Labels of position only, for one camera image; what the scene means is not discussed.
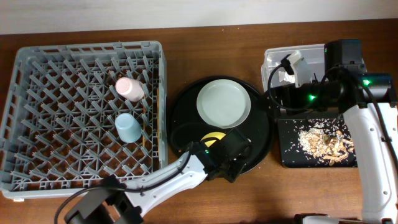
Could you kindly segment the blue cup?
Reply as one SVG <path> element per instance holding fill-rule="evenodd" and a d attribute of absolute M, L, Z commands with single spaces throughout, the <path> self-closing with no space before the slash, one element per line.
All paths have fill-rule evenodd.
<path fill-rule="evenodd" d="M 119 114 L 115 119 L 115 127 L 120 140 L 125 143 L 136 142 L 142 136 L 141 125 L 132 114 Z"/>

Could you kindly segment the pink cup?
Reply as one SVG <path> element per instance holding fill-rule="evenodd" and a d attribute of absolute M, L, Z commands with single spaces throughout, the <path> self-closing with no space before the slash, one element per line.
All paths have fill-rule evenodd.
<path fill-rule="evenodd" d="M 132 78 L 118 79 L 115 88 L 121 96 L 129 101 L 140 101 L 145 95 L 143 84 Z"/>

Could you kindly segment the white napkin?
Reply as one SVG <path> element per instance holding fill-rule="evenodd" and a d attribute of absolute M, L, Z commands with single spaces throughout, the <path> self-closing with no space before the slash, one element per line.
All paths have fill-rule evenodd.
<path fill-rule="evenodd" d="M 289 75 L 287 72 L 279 71 L 278 76 L 280 82 L 295 83 L 294 75 Z"/>

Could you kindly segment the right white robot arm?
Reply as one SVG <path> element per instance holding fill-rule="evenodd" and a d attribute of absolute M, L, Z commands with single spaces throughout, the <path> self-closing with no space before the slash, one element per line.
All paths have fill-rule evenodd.
<path fill-rule="evenodd" d="M 359 40 L 266 50 L 261 108 L 277 122 L 336 108 L 354 143 L 364 223 L 397 222 L 397 93 Z"/>

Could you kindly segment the yellow bowl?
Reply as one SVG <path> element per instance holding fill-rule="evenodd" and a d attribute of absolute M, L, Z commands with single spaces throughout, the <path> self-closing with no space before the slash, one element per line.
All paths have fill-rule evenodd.
<path fill-rule="evenodd" d="M 207 147 L 210 147 L 212 144 L 221 140 L 225 136 L 226 134 L 222 132 L 211 132 L 203 136 L 200 141 L 204 143 Z"/>

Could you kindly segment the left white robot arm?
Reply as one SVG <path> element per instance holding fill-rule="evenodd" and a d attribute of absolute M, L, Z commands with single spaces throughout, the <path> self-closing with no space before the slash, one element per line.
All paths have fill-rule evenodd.
<path fill-rule="evenodd" d="M 65 223 L 143 223 L 151 209 L 206 180 L 234 182 L 250 153 L 251 140 L 236 128 L 220 139 L 190 142 L 179 159 L 152 174 L 124 182 L 111 175 L 97 186 L 79 190 L 61 204 L 54 220 L 57 222 L 66 205 L 81 196 L 64 216 Z"/>

